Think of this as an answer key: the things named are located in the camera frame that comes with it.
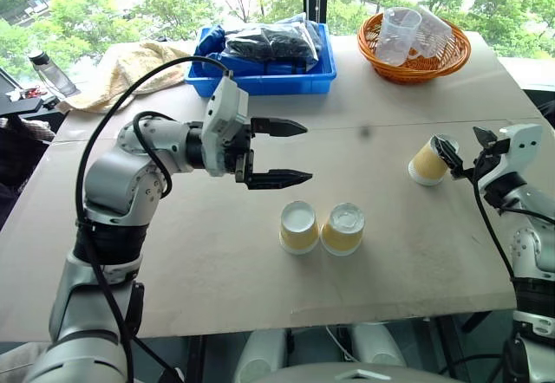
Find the black cable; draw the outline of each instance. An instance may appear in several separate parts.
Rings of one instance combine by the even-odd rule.
[[[495,231],[493,230],[493,227],[489,222],[489,218],[487,217],[486,210],[484,210],[484,205],[482,204],[482,200],[480,198],[480,192],[478,190],[478,170],[481,166],[482,161],[484,160],[484,156],[485,156],[485,153],[484,151],[482,151],[476,161],[474,174],[472,176],[472,187],[474,189],[474,198],[476,199],[476,205],[478,205],[478,210],[480,210],[480,214],[484,219],[484,223],[486,224],[487,231],[489,231],[489,235],[492,237],[493,243],[495,244],[495,248],[499,252],[501,259],[505,264],[506,271],[508,272],[511,279],[513,279],[514,278],[513,267],[509,263],[509,260],[506,258],[506,254],[503,251],[503,248],[501,247],[500,241],[497,239],[497,236],[495,235]]]
[[[160,65],[159,67],[153,69],[152,71],[143,75],[139,80],[137,80],[130,88],[128,88],[125,93],[121,95],[118,101],[108,110],[106,115],[102,118],[101,122],[98,124],[96,129],[90,136],[90,139],[85,145],[85,149],[83,150],[83,154],[81,156],[81,161],[79,162],[79,168],[77,169],[77,180],[75,182],[75,209],[77,211],[77,220],[80,223],[84,223],[86,221],[85,216],[85,207],[83,205],[83,181],[85,179],[85,169],[87,166],[88,157],[95,145],[96,140],[100,136],[102,129],[107,125],[108,121],[114,116],[115,112],[121,107],[123,102],[135,91],[142,83],[150,79],[153,75],[158,74],[160,71],[165,70],[166,68],[170,68],[173,65],[181,64],[182,62],[207,62],[212,64],[215,67],[218,67],[226,75],[230,74],[230,70],[221,62],[213,60],[212,58],[206,58],[204,56],[184,56],[182,58],[177,58],[175,60],[171,60],[170,62],[166,62],[165,64]]]
[[[437,327],[437,334],[440,337],[441,350],[443,351],[443,356],[445,357],[445,362],[447,363],[447,370],[449,370],[449,376],[453,379],[457,379],[457,373],[453,364],[453,357],[451,357],[451,350],[449,350],[449,344],[447,342],[447,337],[443,331],[443,324],[441,317],[435,318],[435,325]]]
[[[136,335],[133,336],[133,341],[135,342],[135,344],[137,344],[145,353],[147,353],[148,355],[150,355],[153,359],[155,359],[158,364],[160,364],[163,368],[165,368],[168,372],[171,372],[172,376],[175,378],[175,381],[178,381],[179,383],[183,383],[183,380],[181,380],[180,376],[177,373],[177,370],[175,370],[175,368],[171,367],[169,364],[167,364],[161,357],[159,357],[159,355],[157,355],[152,348],[150,348],[147,344],[145,344],[144,341],[142,341],[139,337],[137,337]]]
[[[123,319],[123,315],[121,315],[120,308],[118,307],[118,304],[115,301],[114,295],[110,290],[108,281],[106,280],[106,277],[104,277],[104,275],[102,274],[101,265],[98,261],[98,256],[96,255],[96,249],[93,245],[92,237],[87,232],[85,232],[85,235],[86,235],[85,251],[87,252],[88,260],[95,273],[98,286],[100,286],[102,294],[104,294],[104,297],[108,302],[108,306],[112,311],[112,315],[114,316],[115,322],[118,326],[118,330],[120,331],[121,345],[123,346],[123,352],[125,353],[125,357],[126,357],[127,381],[129,383],[133,383],[134,382],[133,353],[131,351],[131,337],[129,335],[129,329],[125,324],[125,320]]]
[[[158,156],[156,156],[156,153],[154,152],[154,149],[150,145],[148,145],[147,141],[145,140],[144,135],[142,134],[142,131],[140,130],[140,127],[139,127],[140,119],[142,119],[143,117],[147,117],[147,116],[149,116],[149,117],[161,117],[161,118],[166,119],[166,120],[173,120],[173,119],[171,117],[167,117],[166,115],[164,115],[162,113],[157,113],[157,112],[141,112],[139,114],[136,114],[135,117],[133,117],[133,132],[134,132],[135,136],[137,137],[137,140],[139,141],[140,145],[145,150],[147,155],[150,157],[150,159],[152,159],[154,161],[154,163],[156,164],[156,166],[158,166],[158,169],[160,169],[160,171],[162,172],[162,175],[166,179],[166,189],[162,192],[162,198],[164,198],[172,190],[172,186],[173,186],[172,175],[167,170],[167,168],[164,166],[164,164],[162,163],[160,158],[158,158]]]
[[[143,84],[145,81],[150,79],[153,75],[158,74],[160,71],[163,71],[166,68],[170,68],[173,65],[181,64],[183,62],[206,62],[206,63],[212,64],[215,67],[220,68],[224,72],[225,75],[230,75],[231,74],[230,70],[224,64],[222,64],[221,62],[218,62],[218,61],[213,60],[211,58],[206,58],[204,56],[193,55],[193,56],[185,56],[185,57],[182,57],[182,58],[177,58],[175,60],[171,60],[170,62],[166,62],[165,64],[162,64],[159,67],[153,69],[152,71],[146,73],[139,80],[137,80],[134,84],[132,84],[131,87],[129,87],[125,91],[125,93],[123,93],[120,96],[118,101],[108,110],[106,115],[102,118],[102,120],[100,121],[100,123],[98,124],[96,129],[91,134],[91,137],[88,140],[87,145],[85,145],[85,148],[83,150],[83,153],[82,153],[82,156],[81,156],[81,161],[79,162],[79,167],[77,168],[77,179],[75,181],[75,211],[77,212],[77,224],[78,225],[81,226],[81,225],[84,225],[84,224],[87,223],[87,215],[85,214],[85,204],[83,203],[83,182],[84,182],[84,179],[85,179],[85,169],[87,167],[88,157],[90,156],[90,153],[93,149],[93,146],[95,145],[95,142],[98,140],[98,137],[100,136],[100,134],[102,132],[102,129],[104,129],[104,127],[107,125],[108,121],[112,118],[112,116],[114,116],[115,112],[118,111],[118,109],[121,107],[123,102],[133,93],[134,90],[136,90],[138,87],[140,87],[141,84]],[[168,185],[167,182],[169,181],[169,179],[170,179],[170,177],[166,178],[166,185]],[[95,273],[96,281],[98,282],[99,287],[101,288],[102,294],[104,294],[104,297],[106,298],[106,301],[108,302],[108,306],[110,307],[110,310],[112,311],[112,315],[114,316],[115,321],[117,323],[118,330],[119,330],[120,336],[121,336],[121,345],[123,346],[123,350],[124,350],[125,355],[126,355],[127,381],[129,383],[133,383],[134,379],[133,379],[133,356],[132,356],[132,352],[131,352],[131,336],[129,335],[127,325],[125,324],[125,321],[123,320],[123,316],[121,315],[121,311],[120,311],[120,309],[117,305],[117,302],[114,299],[114,295],[112,295],[112,291],[109,288],[108,282],[106,281],[106,278],[102,274],[101,265],[98,261],[98,257],[96,256],[96,250],[95,250],[95,247],[93,245],[93,238],[91,236],[89,236],[88,239],[86,240],[85,250],[87,251],[87,256],[88,256],[89,262],[90,262],[91,267],[92,267],[92,269]]]
[[[495,364],[495,367],[487,378],[486,383],[493,383],[497,375],[500,373],[501,368],[503,368],[503,357],[499,358],[499,361]]]
[[[500,207],[499,209],[502,210],[502,211],[507,211],[507,212],[516,212],[518,214],[526,214],[527,216],[532,216],[532,217],[535,217],[535,218],[539,218],[540,220],[544,220],[547,223],[555,224],[555,218],[549,218],[547,216],[544,216],[543,214],[539,214],[538,212],[529,211],[529,210],[521,210],[519,208],[511,208],[511,207]]]
[[[458,366],[459,364],[462,363],[466,363],[467,361],[472,361],[472,360],[482,360],[482,359],[498,359],[500,358],[501,355],[500,354],[475,354],[475,355],[469,355],[468,357],[463,357],[460,360],[454,361],[452,366]],[[440,370],[440,374],[444,374],[447,370],[449,369],[448,366],[443,367]]]

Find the orange wicker basket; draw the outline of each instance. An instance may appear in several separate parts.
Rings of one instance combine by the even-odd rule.
[[[372,63],[376,73],[383,78],[399,84],[415,84],[449,75],[458,71],[470,57],[470,42],[465,34],[455,25],[444,21],[453,30],[443,52],[432,58],[418,56],[406,60],[396,67],[382,62],[375,56],[375,47],[382,28],[383,14],[374,15],[366,20],[358,30],[358,48],[364,57]]]

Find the water bottle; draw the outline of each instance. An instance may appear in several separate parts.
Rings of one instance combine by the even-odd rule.
[[[79,93],[75,84],[50,59],[46,52],[41,50],[33,51],[29,54],[29,59],[39,77],[49,81],[57,91],[66,97]]]

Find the robotic arm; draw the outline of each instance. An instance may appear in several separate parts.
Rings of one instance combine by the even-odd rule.
[[[484,199],[511,225],[517,309],[513,335],[504,347],[504,381],[555,381],[555,200],[520,175],[537,154],[542,127],[515,125],[500,131],[502,140],[474,128],[484,149],[476,167],[466,170],[449,142],[435,138],[434,143],[454,178],[477,180]]]
[[[125,382],[126,355],[117,323],[99,289],[87,253],[95,244],[131,334],[142,313],[144,287],[134,279],[140,249],[160,198],[171,189],[171,175],[206,169],[213,177],[235,175],[249,189],[301,184],[311,174],[293,170],[253,173],[255,133],[293,136],[306,128],[290,120],[247,120],[248,94],[224,76],[206,107],[204,122],[180,123],[145,112],[125,125],[113,149],[90,167],[85,179],[88,222],[78,226],[68,253],[49,321],[53,345],[33,366],[28,382]]]

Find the paper cup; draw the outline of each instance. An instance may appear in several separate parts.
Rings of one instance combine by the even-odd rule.
[[[295,201],[285,206],[281,213],[279,242],[293,255],[303,255],[316,247],[318,223],[310,204]]]
[[[322,245],[332,255],[348,256],[362,241],[364,214],[354,204],[337,205],[322,227]]]
[[[448,141],[456,152],[459,151],[459,143],[447,134],[436,134],[436,137]],[[440,158],[430,138],[426,145],[408,163],[408,173],[418,184],[425,186],[438,185],[447,171],[447,164]]]

